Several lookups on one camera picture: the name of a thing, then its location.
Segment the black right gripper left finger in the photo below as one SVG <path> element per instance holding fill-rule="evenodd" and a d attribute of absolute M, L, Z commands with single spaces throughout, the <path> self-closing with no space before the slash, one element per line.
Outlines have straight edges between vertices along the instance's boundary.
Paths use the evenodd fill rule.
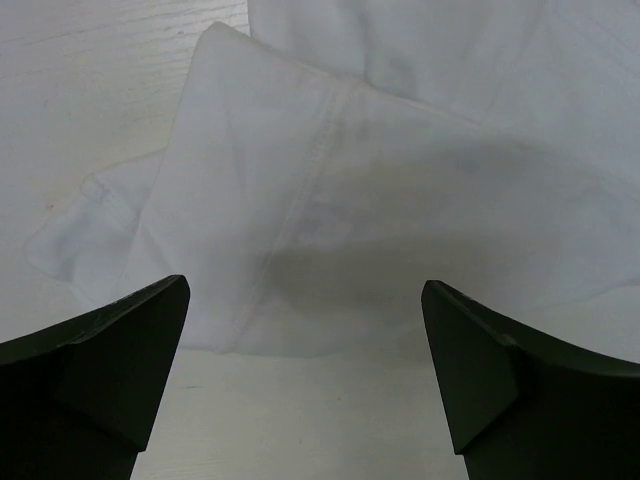
<path fill-rule="evenodd" d="M 128 479 L 148 446 L 190 288 L 172 275 L 1 345 L 1 476 Z"/>

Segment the white skirt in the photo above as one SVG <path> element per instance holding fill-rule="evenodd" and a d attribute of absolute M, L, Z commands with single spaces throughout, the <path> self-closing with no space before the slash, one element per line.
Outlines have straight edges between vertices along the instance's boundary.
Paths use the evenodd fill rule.
<path fill-rule="evenodd" d="M 252 1 L 200 37 L 165 149 L 26 244 L 88 309 L 172 274 L 188 348 L 315 356 L 427 280 L 544 315 L 639 279 L 634 1 Z"/>

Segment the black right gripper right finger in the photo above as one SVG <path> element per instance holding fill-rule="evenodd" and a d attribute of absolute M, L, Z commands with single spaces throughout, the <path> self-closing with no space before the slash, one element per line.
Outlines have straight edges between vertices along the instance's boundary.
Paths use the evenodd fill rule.
<path fill-rule="evenodd" d="M 636 479 L 639 366 L 425 284 L 426 335 L 471 479 Z"/>

